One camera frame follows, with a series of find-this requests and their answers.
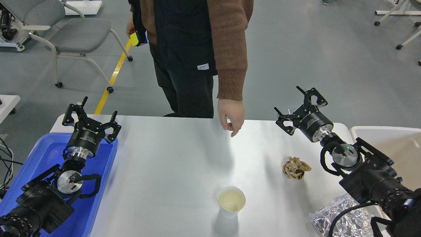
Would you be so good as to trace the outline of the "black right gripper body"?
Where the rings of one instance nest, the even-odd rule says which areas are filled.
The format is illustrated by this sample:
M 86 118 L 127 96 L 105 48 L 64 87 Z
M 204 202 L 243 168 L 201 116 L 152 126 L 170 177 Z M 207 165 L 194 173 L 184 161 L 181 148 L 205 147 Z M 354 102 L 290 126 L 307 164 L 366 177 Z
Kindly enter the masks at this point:
M 333 130 L 333 123 L 316 105 L 301 105 L 293 115 L 297 116 L 293 121 L 293 126 L 311 141 L 319 142 Z

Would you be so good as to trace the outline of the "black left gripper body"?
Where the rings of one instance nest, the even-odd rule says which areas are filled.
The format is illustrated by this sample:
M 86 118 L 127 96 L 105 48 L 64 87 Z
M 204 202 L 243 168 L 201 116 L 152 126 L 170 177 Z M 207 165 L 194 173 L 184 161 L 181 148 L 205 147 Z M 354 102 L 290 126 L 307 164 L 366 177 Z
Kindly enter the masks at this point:
M 96 130 L 101 125 L 101 122 L 93 119 L 79 120 L 75 123 L 75 129 L 66 145 L 66 151 L 76 152 L 77 150 L 84 149 L 87 150 L 85 159 L 95 157 L 100 142 L 105 136 L 104 130 Z

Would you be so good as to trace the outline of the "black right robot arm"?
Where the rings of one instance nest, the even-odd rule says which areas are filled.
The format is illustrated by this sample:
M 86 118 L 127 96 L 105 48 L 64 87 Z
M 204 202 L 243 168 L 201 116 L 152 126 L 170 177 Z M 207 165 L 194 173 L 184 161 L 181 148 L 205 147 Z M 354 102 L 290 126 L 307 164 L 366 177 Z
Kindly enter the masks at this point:
M 420 189 L 412 191 L 403 186 L 402 178 L 392 168 L 394 162 L 363 139 L 356 138 L 356 143 L 348 144 L 334 133 L 334 124 L 320 112 L 320 107 L 328 102 L 316 88 L 306 91 L 299 88 L 299 91 L 304 95 L 303 104 L 292 114 L 282 114 L 275 108 L 276 124 L 289 135 L 299 129 L 311 142 L 319 142 L 323 169 L 341 176 L 339 184 L 358 202 L 335 217 L 328 236 L 333 236 L 336 223 L 347 213 L 377 205 L 388 219 L 377 216 L 370 219 L 375 237 L 382 236 L 378 224 L 386 225 L 392 237 L 419 237 Z

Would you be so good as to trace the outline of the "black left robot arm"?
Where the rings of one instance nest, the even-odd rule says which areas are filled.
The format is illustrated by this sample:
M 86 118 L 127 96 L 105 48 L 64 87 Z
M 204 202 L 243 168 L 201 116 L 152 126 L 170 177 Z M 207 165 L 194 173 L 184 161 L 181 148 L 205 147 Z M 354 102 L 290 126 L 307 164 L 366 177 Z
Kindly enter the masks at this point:
M 93 198 L 100 191 L 101 175 L 83 175 L 82 169 L 87 159 L 96 156 L 102 140 L 116 141 L 121 126 L 117 111 L 107 123 L 89 118 L 83 108 L 87 100 L 86 96 L 80 105 L 70 104 L 64 114 L 63 126 L 72 126 L 74 131 L 63 149 L 63 164 L 22 186 L 18 206 L 1 217 L 2 237 L 39 237 L 41 230 L 52 233 L 74 213 L 72 203 Z

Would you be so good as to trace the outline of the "person's left hand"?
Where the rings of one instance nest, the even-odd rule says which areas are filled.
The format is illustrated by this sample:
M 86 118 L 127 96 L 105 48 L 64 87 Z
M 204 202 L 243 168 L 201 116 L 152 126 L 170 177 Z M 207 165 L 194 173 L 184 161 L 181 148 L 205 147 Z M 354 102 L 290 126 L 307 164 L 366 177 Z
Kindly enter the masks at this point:
M 245 107 L 243 101 L 218 99 L 217 111 L 222 128 L 231 131 L 231 137 L 236 136 L 244 124 Z

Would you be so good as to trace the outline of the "person's right hand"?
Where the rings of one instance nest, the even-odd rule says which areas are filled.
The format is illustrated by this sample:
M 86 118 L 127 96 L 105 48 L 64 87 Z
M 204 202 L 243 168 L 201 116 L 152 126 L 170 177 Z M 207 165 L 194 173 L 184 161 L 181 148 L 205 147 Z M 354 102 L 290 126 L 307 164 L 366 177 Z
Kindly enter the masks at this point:
M 127 22 L 125 33 L 128 36 L 128 38 L 131 40 L 131 35 L 136 33 L 136 32 L 137 31 L 136 31 L 136 28 L 135 28 L 134 23 L 133 23 L 133 15 L 131 14 L 129 19 L 128 19 L 128 22 Z M 147 41 L 144 41 L 142 39 L 140 39 L 139 42 L 140 42 L 140 45 L 146 45 L 147 44 Z

